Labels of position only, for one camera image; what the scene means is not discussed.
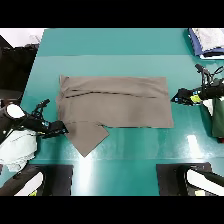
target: table surface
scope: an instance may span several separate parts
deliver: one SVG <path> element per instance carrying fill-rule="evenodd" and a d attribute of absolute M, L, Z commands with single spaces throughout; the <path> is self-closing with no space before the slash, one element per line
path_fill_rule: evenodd
<path fill-rule="evenodd" d="M 186 29 L 47 29 L 22 100 L 31 112 L 49 98 L 46 120 L 57 119 L 59 76 L 165 76 L 170 97 L 195 88 L 194 65 L 214 71 L 222 60 L 193 56 Z M 210 162 L 224 176 L 224 145 L 211 137 L 203 106 L 172 104 L 174 128 L 107 128 L 107 137 L 85 159 L 65 136 L 40 140 L 30 163 L 74 164 L 72 195 L 159 195 L 156 164 Z M 4 167 L 0 185 L 12 175 Z"/>

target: brown cloth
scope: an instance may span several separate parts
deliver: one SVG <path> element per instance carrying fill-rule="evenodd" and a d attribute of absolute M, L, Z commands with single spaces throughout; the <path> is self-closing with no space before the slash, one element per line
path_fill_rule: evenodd
<path fill-rule="evenodd" d="M 58 117 L 68 139 L 85 157 L 108 127 L 172 128 L 165 77 L 60 77 Z"/>

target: green tabletop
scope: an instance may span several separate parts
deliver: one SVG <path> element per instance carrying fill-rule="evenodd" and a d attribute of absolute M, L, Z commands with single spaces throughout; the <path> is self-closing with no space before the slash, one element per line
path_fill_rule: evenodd
<path fill-rule="evenodd" d="M 31 112 L 49 98 L 44 117 L 57 119 L 59 76 L 165 76 L 170 97 L 195 88 L 194 65 L 214 71 L 221 60 L 193 56 L 185 29 L 49 29 L 22 100 Z M 85 159 L 65 136 L 40 140 L 30 163 L 74 164 L 72 195 L 158 195 L 157 163 L 210 162 L 224 176 L 224 146 L 211 137 L 203 106 L 172 104 L 173 129 L 107 128 L 106 138 Z M 0 184 L 9 173 L 4 167 Z"/>

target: black mat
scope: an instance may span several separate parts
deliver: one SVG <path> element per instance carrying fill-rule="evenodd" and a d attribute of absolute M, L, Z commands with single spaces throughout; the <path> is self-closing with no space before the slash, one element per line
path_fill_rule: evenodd
<path fill-rule="evenodd" d="M 28 164 L 26 168 L 41 167 L 46 172 L 43 196 L 70 196 L 73 165 Z"/>
<path fill-rule="evenodd" d="M 210 163 L 156 164 L 160 196 L 179 196 L 176 169 L 180 165 L 193 165 L 204 171 L 212 172 Z"/>

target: blue cloth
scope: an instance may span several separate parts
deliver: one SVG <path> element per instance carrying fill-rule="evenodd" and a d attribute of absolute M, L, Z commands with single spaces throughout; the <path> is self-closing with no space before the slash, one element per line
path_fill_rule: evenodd
<path fill-rule="evenodd" d="M 192 43 L 195 55 L 201 55 L 208 52 L 224 52 L 224 48 L 214 48 L 212 50 L 202 51 L 200 42 L 197 36 L 195 35 L 194 31 L 192 30 L 192 28 L 189 28 L 189 34 L 191 37 L 191 43 Z"/>

